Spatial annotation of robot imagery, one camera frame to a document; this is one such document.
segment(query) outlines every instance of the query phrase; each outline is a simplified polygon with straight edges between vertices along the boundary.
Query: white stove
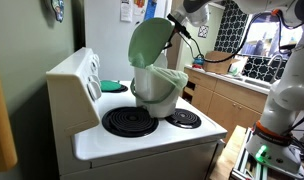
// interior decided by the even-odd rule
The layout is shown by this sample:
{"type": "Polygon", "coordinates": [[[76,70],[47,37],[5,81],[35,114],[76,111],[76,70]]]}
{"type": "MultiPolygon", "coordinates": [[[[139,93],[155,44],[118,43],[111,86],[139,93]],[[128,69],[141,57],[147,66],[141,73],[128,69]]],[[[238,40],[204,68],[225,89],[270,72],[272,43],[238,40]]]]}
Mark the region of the white stove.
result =
{"type": "Polygon", "coordinates": [[[99,123],[101,118],[115,108],[135,107],[135,97],[130,90],[101,93],[98,65],[92,50],[82,48],[47,72],[61,179],[206,178],[222,151],[226,130],[179,98],[176,108],[197,115],[199,127],[184,129],[159,118],[156,129],[145,136],[112,134],[99,123]]]}

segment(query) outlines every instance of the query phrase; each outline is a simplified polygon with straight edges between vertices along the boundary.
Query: wooden cabinet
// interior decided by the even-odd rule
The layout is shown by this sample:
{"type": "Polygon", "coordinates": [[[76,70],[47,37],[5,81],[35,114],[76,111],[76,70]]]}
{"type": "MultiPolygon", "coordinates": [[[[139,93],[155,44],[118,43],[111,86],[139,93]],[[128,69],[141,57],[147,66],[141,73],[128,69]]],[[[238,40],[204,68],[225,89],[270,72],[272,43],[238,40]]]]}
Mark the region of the wooden cabinet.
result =
{"type": "Polygon", "coordinates": [[[207,115],[228,131],[225,141],[230,139],[237,125],[251,127],[260,118],[258,112],[217,93],[213,93],[207,115]]]}
{"type": "Polygon", "coordinates": [[[237,125],[252,127],[260,119],[267,95],[185,68],[189,82],[182,97],[224,127],[229,140],[237,125]]]}

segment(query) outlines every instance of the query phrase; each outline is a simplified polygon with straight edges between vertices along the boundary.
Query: black burner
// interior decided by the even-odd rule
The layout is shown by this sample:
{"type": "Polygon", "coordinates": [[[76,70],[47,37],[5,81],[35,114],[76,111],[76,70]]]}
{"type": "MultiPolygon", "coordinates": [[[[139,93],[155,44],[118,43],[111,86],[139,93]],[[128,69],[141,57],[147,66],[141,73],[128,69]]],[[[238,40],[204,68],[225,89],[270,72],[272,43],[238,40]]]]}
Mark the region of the black burner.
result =
{"type": "Polygon", "coordinates": [[[194,129],[201,125],[199,116],[185,109],[175,109],[174,114],[166,117],[165,120],[174,126],[185,129],[194,129]]]}
{"type": "Polygon", "coordinates": [[[151,118],[146,109],[121,107],[107,112],[102,119],[103,127],[122,137],[141,137],[152,133],[159,121],[151,118]]]}

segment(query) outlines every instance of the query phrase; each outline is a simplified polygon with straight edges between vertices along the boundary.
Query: window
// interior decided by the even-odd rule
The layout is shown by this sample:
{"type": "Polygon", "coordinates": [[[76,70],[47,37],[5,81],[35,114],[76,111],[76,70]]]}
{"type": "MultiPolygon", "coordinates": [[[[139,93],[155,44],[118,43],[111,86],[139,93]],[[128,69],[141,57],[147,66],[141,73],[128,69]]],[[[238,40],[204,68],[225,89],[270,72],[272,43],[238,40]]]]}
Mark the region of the window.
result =
{"type": "MultiPolygon", "coordinates": [[[[251,25],[241,54],[272,57],[279,53],[279,21],[271,15],[261,15],[251,25]]],[[[282,26],[280,45],[296,44],[302,35],[302,27],[289,30],[282,26]]]]}

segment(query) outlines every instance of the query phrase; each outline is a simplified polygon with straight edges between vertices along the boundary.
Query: green lid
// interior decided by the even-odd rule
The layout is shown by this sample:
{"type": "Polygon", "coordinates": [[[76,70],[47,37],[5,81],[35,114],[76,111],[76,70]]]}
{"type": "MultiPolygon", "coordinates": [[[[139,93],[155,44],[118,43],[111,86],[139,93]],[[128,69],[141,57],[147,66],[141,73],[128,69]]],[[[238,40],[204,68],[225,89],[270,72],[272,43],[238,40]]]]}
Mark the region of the green lid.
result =
{"type": "Polygon", "coordinates": [[[155,62],[169,40],[174,25],[162,18],[152,18],[141,23],[133,32],[129,46],[132,66],[145,68],[155,62]]]}
{"type": "Polygon", "coordinates": [[[100,81],[101,82],[101,91],[102,92],[109,92],[109,91],[115,91],[121,88],[121,84],[119,82],[115,81],[100,81]]]}

